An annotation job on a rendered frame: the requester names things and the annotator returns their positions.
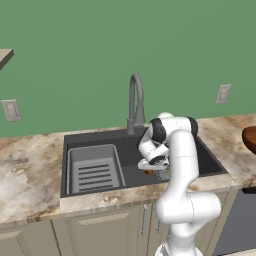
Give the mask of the grey sink rack tray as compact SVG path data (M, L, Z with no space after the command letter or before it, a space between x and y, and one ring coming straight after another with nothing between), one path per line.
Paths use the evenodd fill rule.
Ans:
M95 193L125 186L115 145L86 146L68 150L67 195Z

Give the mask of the brown wooden bowl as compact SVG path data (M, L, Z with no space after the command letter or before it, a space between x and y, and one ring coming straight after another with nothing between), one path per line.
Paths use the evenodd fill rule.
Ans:
M242 131L242 140L245 146L256 155L256 126L249 126Z

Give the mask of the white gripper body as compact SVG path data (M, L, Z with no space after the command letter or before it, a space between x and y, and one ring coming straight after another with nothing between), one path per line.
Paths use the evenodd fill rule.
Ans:
M165 170L169 166L169 160L165 157L157 162L150 162L147 158L143 158L138 163L138 168L141 170Z

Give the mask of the grey curved tap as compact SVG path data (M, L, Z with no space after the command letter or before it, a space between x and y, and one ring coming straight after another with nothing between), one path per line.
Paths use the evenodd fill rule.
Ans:
M143 127L144 114L144 91L143 84L138 74L130 78L129 87L129 117L127 119L127 133L133 135L136 127Z

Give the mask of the dark dishwasher front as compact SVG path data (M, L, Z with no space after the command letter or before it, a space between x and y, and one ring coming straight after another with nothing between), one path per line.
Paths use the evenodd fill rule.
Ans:
M238 191L213 256L256 249L256 186Z

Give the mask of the beige cupboard door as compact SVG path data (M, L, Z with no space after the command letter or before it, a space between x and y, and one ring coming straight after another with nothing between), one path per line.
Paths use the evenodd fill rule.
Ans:
M141 235L143 205L66 220L74 256L147 256L151 205Z
M166 240L169 230L169 225L164 224L160 221L160 232L157 233L156 227L159 218L156 215L156 204L153 203L151 207L151 219L150 228L148 235L148 245L147 245L147 256L155 256L155 252L158 247Z
M60 256L52 223L0 229L0 256Z

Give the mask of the beige wall shelf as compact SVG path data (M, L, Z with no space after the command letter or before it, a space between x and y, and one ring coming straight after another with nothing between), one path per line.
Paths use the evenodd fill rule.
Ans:
M0 71L13 56L14 56L13 49L0 49Z

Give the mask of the grey wall socket plate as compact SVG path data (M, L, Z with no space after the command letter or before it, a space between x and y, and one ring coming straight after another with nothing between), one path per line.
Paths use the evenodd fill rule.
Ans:
M217 104L225 104L227 102L230 89L231 89L230 84L220 86L217 99L216 99Z
M16 122L22 120L18 101L16 99L2 100L1 103L8 122Z

